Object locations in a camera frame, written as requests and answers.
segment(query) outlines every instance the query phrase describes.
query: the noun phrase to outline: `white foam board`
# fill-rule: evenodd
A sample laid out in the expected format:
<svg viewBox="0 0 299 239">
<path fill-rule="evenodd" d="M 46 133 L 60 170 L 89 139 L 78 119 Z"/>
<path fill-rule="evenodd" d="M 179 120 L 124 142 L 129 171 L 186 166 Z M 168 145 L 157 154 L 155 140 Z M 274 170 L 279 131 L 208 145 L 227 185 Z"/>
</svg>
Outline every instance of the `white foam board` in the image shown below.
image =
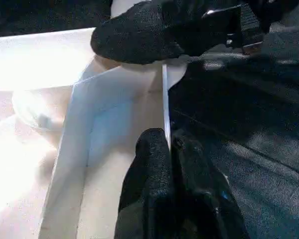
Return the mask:
<svg viewBox="0 0 299 239">
<path fill-rule="evenodd" d="M 113 238 L 138 137 L 160 127 L 169 141 L 163 72 L 160 65 L 117 67 L 74 86 L 40 239 Z"/>
</svg>

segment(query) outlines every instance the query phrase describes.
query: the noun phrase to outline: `dark gray fabric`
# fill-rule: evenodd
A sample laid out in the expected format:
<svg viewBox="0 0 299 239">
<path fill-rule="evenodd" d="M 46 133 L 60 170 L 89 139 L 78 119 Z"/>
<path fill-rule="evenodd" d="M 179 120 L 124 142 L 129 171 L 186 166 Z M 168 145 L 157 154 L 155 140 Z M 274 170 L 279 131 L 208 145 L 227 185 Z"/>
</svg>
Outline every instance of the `dark gray fabric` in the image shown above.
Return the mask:
<svg viewBox="0 0 299 239">
<path fill-rule="evenodd" d="M 169 91 L 172 132 L 195 135 L 228 176 L 251 238 L 299 238 L 299 101 L 264 91 L 257 79 L 268 73 L 253 72 L 256 87 L 202 66 L 190 65 Z M 282 96 L 299 95 L 282 86 Z"/>
</svg>

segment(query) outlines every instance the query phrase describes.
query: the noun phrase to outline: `black glove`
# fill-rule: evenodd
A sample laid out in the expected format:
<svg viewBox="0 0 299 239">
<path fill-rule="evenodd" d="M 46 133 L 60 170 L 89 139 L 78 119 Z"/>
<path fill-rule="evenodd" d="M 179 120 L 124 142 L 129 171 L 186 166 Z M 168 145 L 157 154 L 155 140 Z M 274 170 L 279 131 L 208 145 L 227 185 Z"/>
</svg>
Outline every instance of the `black glove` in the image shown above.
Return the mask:
<svg viewBox="0 0 299 239">
<path fill-rule="evenodd" d="M 91 46 L 103 57 L 137 64 L 183 54 L 199 56 L 218 44 L 241 47 L 249 45 L 259 29 L 268 32 L 270 23 L 281 19 L 299 0 L 245 2 L 254 13 L 242 10 L 246 14 L 242 16 L 241 0 L 142 1 L 97 26 Z"/>
<path fill-rule="evenodd" d="M 178 131 L 172 154 L 164 132 L 149 129 L 123 182 L 116 239 L 247 239 L 225 176 L 203 148 Z"/>
</svg>

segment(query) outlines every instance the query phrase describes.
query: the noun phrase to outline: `black fabric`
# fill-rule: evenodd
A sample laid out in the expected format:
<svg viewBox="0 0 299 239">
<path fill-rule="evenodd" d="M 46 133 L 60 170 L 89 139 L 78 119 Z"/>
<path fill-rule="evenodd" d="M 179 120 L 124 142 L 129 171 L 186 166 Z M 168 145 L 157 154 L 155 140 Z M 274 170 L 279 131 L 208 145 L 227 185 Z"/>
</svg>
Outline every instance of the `black fabric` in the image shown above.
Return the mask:
<svg viewBox="0 0 299 239">
<path fill-rule="evenodd" d="M 220 72 L 189 65 L 169 90 L 172 132 L 193 134 L 228 176 L 251 238 L 299 239 L 299 87 L 287 81 L 299 64 L 261 62 Z"/>
<path fill-rule="evenodd" d="M 225 176 L 202 145 L 174 132 L 170 154 L 162 129 L 139 138 L 123 182 L 117 239 L 248 239 Z"/>
<path fill-rule="evenodd" d="M 149 129 L 137 142 L 136 157 L 123 182 L 115 238 L 175 238 L 174 186 L 164 132 Z"/>
<path fill-rule="evenodd" d="M 96 27 L 111 17 L 112 0 L 44 2 L 0 1 L 0 36 Z"/>
</svg>

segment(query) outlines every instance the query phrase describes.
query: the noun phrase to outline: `gloved hand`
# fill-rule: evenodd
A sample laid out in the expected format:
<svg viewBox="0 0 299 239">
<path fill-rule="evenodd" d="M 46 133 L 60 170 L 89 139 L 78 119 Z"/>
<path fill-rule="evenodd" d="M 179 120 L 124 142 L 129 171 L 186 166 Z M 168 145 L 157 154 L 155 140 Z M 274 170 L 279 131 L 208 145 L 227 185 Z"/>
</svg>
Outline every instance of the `gloved hand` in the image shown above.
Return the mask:
<svg viewBox="0 0 299 239">
<path fill-rule="evenodd" d="M 148 129 L 123 182 L 116 239 L 247 239 L 225 176 L 192 136 Z"/>
<path fill-rule="evenodd" d="M 100 0 L 111 4 L 111 0 Z M 242 3 L 250 4 L 241 19 Z M 116 61 L 146 64 L 180 55 L 199 56 L 218 44 L 241 47 L 241 28 L 269 31 L 272 21 L 293 9 L 299 0 L 152 0 L 142 1 L 95 29 L 91 46 L 96 54 Z"/>
</svg>

